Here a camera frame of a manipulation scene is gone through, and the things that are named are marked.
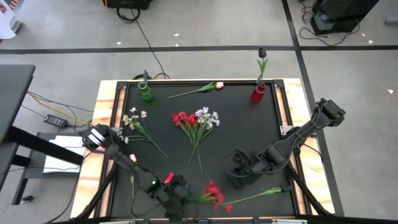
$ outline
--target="wooden table frame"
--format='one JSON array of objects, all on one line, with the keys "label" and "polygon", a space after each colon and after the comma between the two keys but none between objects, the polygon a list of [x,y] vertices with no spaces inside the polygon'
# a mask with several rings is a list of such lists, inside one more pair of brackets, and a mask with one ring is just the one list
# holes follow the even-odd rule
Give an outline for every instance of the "wooden table frame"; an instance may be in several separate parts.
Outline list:
[{"label": "wooden table frame", "polygon": [[[217,82],[222,80],[251,80],[251,79],[212,79],[206,80],[209,82]],[[101,81],[99,86],[98,96],[96,100],[95,110],[93,114],[93,124],[111,124],[111,116],[113,110],[116,110],[116,119],[112,122],[115,126],[118,126],[121,119],[123,100],[124,100],[124,89],[121,89],[119,96],[116,96],[116,85],[117,82],[139,82],[138,80],[104,80]],[[156,82],[169,82],[169,81],[198,81],[195,80],[156,80]],[[302,126],[310,119],[310,113],[308,111],[307,101],[303,92],[302,84],[299,78],[285,78],[283,79],[285,86],[285,96],[287,104],[289,105],[289,111],[285,111],[284,108],[284,97],[280,88],[276,88],[277,98],[279,102],[279,108],[283,125],[289,125],[290,122],[294,126]],[[118,98],[118,103],[115,104],[114,99]],[[289,122],[288,115],[286,112],[290,112],[292,120]],[[306,144],[318,150],[318,142],[315,138],[308,138]],[[320,159],[320,156],[313,150],[308,149],[306,146],[301,148],[300,161],[302,165],[302,175],[305,179],[307,187],[311,190],[312,194],[317,200],[327,209],[329,212],[334,213],[335,209],[331,199],[330,189],[326,180],[325,169]],[[112,162],[108,163],[107,167],[103,167],[104,155],[102,154],[91,154],[84,161],[81,166],[80,176],[78,185],[76,187],[75,199],[73,201],[72,212],[70,217],[76,217],[80,214],[85,206],[90,202],[95,192],[97,191],[100,184],[101,173],[109,172]],[[295,167],[297,167],[296,160],[291,158],[291,161]],[[298,201],[298,210],[300,214],[315,213],[313,208],[308,208],[308,202],[303,198],[302,192],[298,185],[295,183],[296,196]],[[103,198],[101,200],[101,208],[96,211],[99,217],[107,215],[107,208],[109,202],[110,185],[106,189]],[[252,217],[242,217],[238,219],[250,219]]]}]

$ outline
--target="black mat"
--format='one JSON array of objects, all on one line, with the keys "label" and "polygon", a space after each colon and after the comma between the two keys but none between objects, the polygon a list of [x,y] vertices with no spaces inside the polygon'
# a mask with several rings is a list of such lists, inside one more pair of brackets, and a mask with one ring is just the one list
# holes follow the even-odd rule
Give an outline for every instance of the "black mat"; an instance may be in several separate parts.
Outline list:
[{"label": "black mat", "polygon": [[[145,103],[139,98],[136,85],[127,88],[128,98],[125,102],[124,113],[131,115],[129,110],[134,106],[137,110],[147,112],[146,124],[150,134],[157,144],[168,154],[166,159],[152,144],[145,142],[131,142],[123,149],[127,153],[134,153],[141,166],[148,167],[161,177],[166,178],[170,172],[182,174],[191,187],[194,195],[201,194],[210,180],[220,187],[224,193],[225,202],[248,197],[282,184],[289,180],[285,172],[273,175],[264,175],[256,183],[245,186],[242,190],[235,190],[227,180],[227,173],[221,165],[225,154],[230,154],[235,148],[261,150],[271,142],[277,141],[279,136],[279,119],[275,108],[274,93],[271,83],[262,101],[254,105],[250,96],[254,85],[228,85],[221,91],[196,93],[179,98],[167,99],[168,96],[186,91],[192,91],[201,86],[152,86],[155,101]],[[218,112],[220,126],[200,144],[203,177],[200,175],[198,161],[193,160],[190,167],[187,163],[192,153],[192,145],[180,127],[176,127],[170,115],[180,111],[187,114],[207,106],[210,111]],[[119,170],[114,188],[114,200],[111,216],[116,218],[132,218],[130,213],[132,188],[129,174]],[[141,177],[141,182],[150,182],[152,179]],[[144,213],[155,206],[143,191],[136,197],[136,213]],[[264,217],[293,215],[294,207],[292,194],[275,194],[261,196],[234,204],[233,211],[226,213],[223,209],[213,211],[210,205],[187,205],[186,217]],[[164,209],[159,207],[148,215],[140,218],[164,218]]]}]

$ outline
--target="table leg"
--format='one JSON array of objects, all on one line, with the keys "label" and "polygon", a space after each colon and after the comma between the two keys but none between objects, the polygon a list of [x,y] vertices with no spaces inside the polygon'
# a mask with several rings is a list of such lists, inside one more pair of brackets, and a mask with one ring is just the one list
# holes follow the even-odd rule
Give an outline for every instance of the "table leg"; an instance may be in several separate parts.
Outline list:
[{"label": "table leg", "polygon": [[14,126],[11,126],[8,131],[7,141],[16,142],[22,146],[42,152],[48,156],[60,159],[62,161],[70,162],[72,164],[81,165],[83,162],[83,156],[34,136],[33,134]]},{"label": "table leg", "polygon": [[12,164],[21,166],[21,167],[28,167],[30,162],[30,158],[20,155],[14,155],[12,158]]}]

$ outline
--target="red light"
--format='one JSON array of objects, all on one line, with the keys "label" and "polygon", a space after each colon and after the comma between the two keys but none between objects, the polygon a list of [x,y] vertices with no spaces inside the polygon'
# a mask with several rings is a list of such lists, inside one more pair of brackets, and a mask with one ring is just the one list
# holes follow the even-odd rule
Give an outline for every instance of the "red light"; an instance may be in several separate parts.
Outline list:
[{"label": "red light", "polygon": [[169,174],[169,176],[167,177],[167,179],[165,179],[164,183],[165,183],[165,184],[170,183],[170,181],[172,180],[173,176],[174,176],[174,174],[171,172],[171,173]]}]

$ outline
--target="white paper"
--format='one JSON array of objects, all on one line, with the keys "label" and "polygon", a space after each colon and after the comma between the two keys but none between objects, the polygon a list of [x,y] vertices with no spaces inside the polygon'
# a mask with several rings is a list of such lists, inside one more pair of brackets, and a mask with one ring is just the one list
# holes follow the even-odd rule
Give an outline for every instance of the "white paper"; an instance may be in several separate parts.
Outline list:
[{"label": "white paper", "polygon": [[[50,142],[62,146],[65,149],[68,149],[69,151],[72,151],[79,155],[84,155],[85,153],[85,148],[81,146],[82,145],[81,137],[78,136],[57,136],[54,140],[50,140]],[[79,173],[79,171],[80,171],[79,165],[71,164],[69,162],[65,162],[51,156],[45,157],[45,163],[43,169],[44,174],[49,172]]]}]

